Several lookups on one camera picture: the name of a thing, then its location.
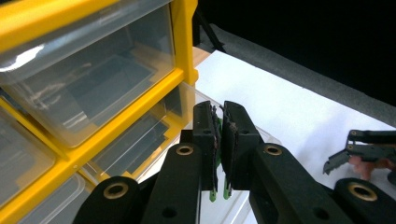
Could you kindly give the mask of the wooden board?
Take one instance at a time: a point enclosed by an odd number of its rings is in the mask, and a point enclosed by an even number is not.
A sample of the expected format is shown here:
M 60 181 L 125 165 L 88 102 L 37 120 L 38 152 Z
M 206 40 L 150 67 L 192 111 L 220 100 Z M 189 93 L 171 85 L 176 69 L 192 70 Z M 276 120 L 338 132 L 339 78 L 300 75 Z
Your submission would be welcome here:
M 208 58 L 210 55 L 211 53 L 206 50 L 193 47 L 192 48 L 193 66 L 196 67 L 197 65 L 202 63 L 206 58 Z

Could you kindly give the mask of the clear plastic drawer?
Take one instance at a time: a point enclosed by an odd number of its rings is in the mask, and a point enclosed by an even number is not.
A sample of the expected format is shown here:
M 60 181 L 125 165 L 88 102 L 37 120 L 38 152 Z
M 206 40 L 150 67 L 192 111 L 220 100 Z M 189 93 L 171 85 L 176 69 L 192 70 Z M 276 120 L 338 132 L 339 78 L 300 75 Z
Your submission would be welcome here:
M 222 116 L 220 103 L 187 84 L 178 85 L 90 159 L 80 173 L 94 185 L 116 175 L 143 182 L 161 169 L 167 149 L 179 142 L 181 131 L 192 128 L 193 107 L 205 101 L 216 108 L 219 117 Z M 248 193 L 235 190 L 229 199 L 225 199 L 225 173 L 221 167 L 217 169 L 217 175 L 217 199 L 212 202 L 207 191 L 202 193 L 200 223 L 257 224 Z

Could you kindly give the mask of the black stand with legs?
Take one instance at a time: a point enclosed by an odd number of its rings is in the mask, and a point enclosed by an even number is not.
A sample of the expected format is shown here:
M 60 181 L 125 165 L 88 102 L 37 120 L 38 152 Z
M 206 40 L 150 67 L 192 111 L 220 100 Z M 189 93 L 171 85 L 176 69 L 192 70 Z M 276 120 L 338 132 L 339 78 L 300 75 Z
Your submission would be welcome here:
M 226 52 L 223 44 L 219 41 L 214 30 L 206 20 L 202 10 L 198 7 L 195 9 L 195 12 L 192 16 L 192 43 L 194 46 L 198 46 L 201 43 L 201 30 L 204 30 L 215 50 Z

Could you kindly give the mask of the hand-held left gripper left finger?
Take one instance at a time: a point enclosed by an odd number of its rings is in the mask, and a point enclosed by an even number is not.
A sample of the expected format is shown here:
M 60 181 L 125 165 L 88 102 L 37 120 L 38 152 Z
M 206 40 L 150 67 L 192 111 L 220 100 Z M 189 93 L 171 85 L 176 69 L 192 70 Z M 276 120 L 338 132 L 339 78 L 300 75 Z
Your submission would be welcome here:
M 202 150 L 202 190 L 218 190 L 217 152 L 218 130 L 216 110 L 209 101 L 193 107 L 192 129 L 182 130 L 181 143 L 191 143 Z

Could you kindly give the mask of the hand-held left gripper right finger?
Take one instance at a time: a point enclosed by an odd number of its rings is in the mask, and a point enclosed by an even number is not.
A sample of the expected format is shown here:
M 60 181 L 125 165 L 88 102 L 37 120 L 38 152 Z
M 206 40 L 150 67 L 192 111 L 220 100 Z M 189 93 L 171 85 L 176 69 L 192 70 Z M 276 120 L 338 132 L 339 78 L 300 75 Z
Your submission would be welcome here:
M 250 163 L 255 148 L 263 142 L 246 109 L 225 101 L 221 137 L 221 164 L 230 189 L 248 190 L 251 184 Z

